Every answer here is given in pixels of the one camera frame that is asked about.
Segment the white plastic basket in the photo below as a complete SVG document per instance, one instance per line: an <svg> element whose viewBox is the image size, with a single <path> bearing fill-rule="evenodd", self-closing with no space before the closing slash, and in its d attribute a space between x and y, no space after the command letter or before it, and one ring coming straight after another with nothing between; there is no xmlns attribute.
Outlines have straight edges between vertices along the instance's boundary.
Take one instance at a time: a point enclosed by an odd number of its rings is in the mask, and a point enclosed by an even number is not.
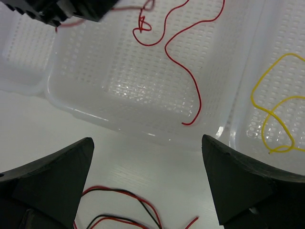
<svg viewBox="0 0 305 229"><path fill-rule="evenodd" d="M0 88L23 95L43 91L54 27L0 5Z"/></svg>
<svg viewBox="0 0 305 229"><path fill-rule="evenodd" d="M304 1L265 1L236 95L230 147L275 167L304 165L304 56Z"/></svg>
<svg viewBox="0 0 305 229"><path fill-rule="evenodd" d="M262 0L158 0L60 28L47 99L74 117L162 145L199 148L227 123Z"/></svg>

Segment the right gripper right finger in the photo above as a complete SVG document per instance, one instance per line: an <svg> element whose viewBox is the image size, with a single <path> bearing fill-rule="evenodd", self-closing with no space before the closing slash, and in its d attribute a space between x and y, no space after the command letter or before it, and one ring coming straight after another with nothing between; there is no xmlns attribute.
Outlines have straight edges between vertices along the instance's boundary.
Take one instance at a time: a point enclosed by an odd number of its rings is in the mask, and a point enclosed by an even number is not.
<svg viewBox="0 0 305 229"><path fill-rule="evenodd" d="M219 224L226 229L303 229L305 177L246 156L209 135L202 155Z"/></svg>

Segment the middle white plastic basket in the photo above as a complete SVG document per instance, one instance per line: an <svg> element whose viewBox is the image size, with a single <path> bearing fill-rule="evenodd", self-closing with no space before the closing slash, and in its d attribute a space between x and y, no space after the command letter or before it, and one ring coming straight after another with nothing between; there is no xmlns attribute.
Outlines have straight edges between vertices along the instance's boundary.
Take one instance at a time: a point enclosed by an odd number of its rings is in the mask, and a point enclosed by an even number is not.
<svg viewBox="0 0 305 229"><path fill-rule="evenodd" d="M158 0L60 28L47 99L74 117L162 145L199 148L227 123L262 0Z"/></svg>

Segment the right white plastic basket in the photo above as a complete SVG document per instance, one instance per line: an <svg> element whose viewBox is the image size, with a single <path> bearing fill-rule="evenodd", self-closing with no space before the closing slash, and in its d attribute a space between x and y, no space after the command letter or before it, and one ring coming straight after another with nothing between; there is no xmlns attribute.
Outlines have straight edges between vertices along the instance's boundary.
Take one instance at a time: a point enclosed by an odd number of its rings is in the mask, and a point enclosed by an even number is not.
<svg viewBox="0 0 305 229"><path fill-rule="evenodd" d="M230 147L275 167L304 165L304 56L304 1L265 1L236 95Z"/></svg>

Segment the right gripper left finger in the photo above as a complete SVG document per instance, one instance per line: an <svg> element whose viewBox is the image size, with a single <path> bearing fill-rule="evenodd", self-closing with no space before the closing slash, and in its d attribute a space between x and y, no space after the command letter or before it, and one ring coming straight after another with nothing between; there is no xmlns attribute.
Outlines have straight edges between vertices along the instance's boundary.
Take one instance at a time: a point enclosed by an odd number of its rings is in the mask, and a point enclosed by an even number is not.
<svg viewBox="0 0 305 229"><path fill-rule="evenodd" d="M1 172L2 229L71 229L94 142L83 138L53 154Z"/></svg>

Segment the left white plastic basket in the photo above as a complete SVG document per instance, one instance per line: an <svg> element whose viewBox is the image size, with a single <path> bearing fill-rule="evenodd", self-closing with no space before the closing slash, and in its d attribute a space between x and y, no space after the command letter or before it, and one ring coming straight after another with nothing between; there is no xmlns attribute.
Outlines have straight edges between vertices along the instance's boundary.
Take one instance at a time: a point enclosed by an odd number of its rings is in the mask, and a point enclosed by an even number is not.
<svg viewBox="0 0 305 229"><path fill-rule="evenodd" d="M0 88L23 95L43 91L54 27L0 5Z"/></svg>

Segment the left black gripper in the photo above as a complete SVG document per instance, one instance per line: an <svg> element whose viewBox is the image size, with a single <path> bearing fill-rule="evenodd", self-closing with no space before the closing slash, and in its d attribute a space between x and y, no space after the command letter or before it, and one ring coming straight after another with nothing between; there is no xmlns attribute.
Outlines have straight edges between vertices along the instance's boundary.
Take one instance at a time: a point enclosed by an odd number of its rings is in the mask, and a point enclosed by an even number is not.
<svg viewBox="0 0 305 229"><path fill-rule="evenodd" d="M11 11L53 27L71 17L98 22L118 0L1 0Z"/></svg>

